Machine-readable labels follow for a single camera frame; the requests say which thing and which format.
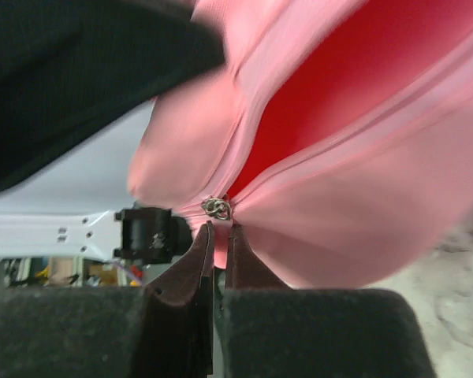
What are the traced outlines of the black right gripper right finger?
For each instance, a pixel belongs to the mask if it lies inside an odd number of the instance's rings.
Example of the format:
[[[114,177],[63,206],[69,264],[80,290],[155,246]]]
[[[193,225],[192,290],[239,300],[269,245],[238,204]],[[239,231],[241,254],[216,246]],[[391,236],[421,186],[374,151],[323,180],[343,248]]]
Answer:
[[[253,252],[240,224],[231,228],[225,268],[225,289],[290,290]]]

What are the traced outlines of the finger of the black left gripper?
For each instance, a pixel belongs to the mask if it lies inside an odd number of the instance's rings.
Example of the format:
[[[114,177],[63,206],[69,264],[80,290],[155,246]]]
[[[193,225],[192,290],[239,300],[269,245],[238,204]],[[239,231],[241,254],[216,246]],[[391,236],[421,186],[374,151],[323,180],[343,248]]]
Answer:
[[[0,193],[224,60],[174,2],[0,1]]]

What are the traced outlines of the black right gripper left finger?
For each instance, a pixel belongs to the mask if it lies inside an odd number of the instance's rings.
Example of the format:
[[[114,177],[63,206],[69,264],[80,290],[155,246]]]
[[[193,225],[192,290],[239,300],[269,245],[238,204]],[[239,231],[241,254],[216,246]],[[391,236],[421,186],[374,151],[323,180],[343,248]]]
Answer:
[[[144,290],[143,329],[134,377],[207,377],[213,373],[214,226]]]

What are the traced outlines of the pink student backpack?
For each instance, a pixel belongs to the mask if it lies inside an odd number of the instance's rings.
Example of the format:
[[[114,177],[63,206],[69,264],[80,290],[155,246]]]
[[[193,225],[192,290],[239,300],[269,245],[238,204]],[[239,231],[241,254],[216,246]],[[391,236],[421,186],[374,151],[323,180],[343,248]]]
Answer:
[[[198,1],[226,64],[156,100],[128,190],[361,287],[473,206],[473,1]]]

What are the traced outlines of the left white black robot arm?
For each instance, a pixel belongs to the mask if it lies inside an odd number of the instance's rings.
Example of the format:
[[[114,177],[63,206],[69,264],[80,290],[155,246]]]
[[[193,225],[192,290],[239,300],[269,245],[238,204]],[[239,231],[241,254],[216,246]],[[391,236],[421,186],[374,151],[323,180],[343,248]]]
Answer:
[[[222,39],[179,1],[0,1],[0,194],[111,122],[220,66]],[[169,259],[135,224],[163,210],[0,214],[0,258]]]

